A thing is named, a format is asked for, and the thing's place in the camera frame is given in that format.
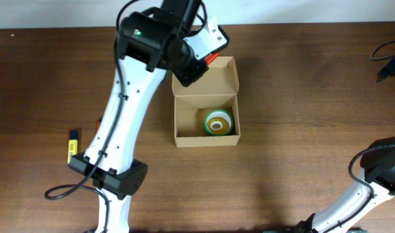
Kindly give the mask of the red stapler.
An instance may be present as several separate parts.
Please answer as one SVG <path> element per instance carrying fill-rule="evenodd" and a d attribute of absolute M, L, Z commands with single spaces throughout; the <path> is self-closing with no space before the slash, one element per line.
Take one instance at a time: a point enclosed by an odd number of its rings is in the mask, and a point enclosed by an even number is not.
<path fill-rule="evenodd" d="M 220 54 L 217 53 L 210 53 L 205 57 L 205 62 L 207 65 L 210 65 Z"/>

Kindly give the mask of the yellow highlighter marker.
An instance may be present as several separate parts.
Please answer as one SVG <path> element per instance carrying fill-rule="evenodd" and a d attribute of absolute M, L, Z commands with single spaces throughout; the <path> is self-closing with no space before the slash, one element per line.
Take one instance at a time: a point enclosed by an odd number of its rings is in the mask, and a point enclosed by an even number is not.
<path fill-rule="evenodd" d="M 72 129 L 69 132 L 69 141 L 68 141 L 68 157 L 67 163 L 69 164 L 73 155 L 78 153 L 78 130 Z"/>

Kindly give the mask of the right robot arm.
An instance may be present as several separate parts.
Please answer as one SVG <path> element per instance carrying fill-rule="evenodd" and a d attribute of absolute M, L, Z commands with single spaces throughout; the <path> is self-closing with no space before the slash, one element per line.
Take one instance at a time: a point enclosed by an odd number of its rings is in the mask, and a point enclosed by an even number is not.
<path fill-rule="evenodd" d="M 395 197 L 395 137 L 379 139 L 348 165 L 351 186 L 324 210 L 299 222 L 294 232 L 348 232 L 362 217 Z"/>

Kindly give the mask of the green tape roll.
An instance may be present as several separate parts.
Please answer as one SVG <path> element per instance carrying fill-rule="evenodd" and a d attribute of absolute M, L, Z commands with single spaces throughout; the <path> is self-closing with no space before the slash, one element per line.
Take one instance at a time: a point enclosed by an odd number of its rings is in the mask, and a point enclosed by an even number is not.
<path fill-rule="evenodd" d="M 227 111 L 215 109 L 206 115 L 204 127 L 209 135 L 225 136 L 232 131 L 234 120 L 232 115 Z"/>

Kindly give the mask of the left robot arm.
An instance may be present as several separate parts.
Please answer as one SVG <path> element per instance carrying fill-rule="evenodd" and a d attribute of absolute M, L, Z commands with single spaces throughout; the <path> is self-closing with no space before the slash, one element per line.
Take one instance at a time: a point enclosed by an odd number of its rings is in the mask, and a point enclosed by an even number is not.
<path fill-rule="evenodd" d="M 92 181 L 100 198 L 97 232 L 128 232 L 130 201 L 148 167 L 133 156 L 150 101 L 166 75 L 187 87 L 208 70 L 207 56 L 229 38 L 202 1 L 163 1 L 159 7 L 122 14 L 113 46 L 115 81 L 90 146 L 69 167 Z"/>

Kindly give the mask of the cardboard box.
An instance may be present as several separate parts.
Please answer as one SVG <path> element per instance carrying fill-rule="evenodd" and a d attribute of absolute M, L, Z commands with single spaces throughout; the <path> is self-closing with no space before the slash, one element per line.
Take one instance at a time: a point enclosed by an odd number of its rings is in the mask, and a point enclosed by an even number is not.
<path fill-rule="evenodd" d="M 208 71 L 188 87 L 173 77 L 175 145 L 178 148 L 237 145 L 241 136 L 239 87 L 236 61 L 232 56 L 216 58 Z M 212 136 L 205 131 L 205 117 L 215 109 L 232 115 L 234 127 L 228 135 Z"/>

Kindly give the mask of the small yellow tape roll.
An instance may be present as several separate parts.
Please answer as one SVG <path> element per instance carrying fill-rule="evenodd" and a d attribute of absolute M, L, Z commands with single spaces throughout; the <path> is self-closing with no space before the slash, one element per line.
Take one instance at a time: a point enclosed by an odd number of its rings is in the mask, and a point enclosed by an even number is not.
<path fill-rule="evenodd" d="M 214 117 L 208 119 L 205 126 L 207 133 L 215 136 L 221 136 L 227 135 L 230 132 L 232 123 L 225 118 Z"/>

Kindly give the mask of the orange utility knife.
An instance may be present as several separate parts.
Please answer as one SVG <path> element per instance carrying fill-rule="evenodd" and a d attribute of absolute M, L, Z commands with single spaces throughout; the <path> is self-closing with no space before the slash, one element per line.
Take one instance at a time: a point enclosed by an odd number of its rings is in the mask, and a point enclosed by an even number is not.
<path fill-rule="evenodd" d="M 102 118 L 99 118 L 98 120 L 97 120 L 97 122 L 96 122 L 96 132 L 99 130 L 99 128 L 100 128 L 100 123 L 101 123 L 101 121 L 102 121 Z"/>

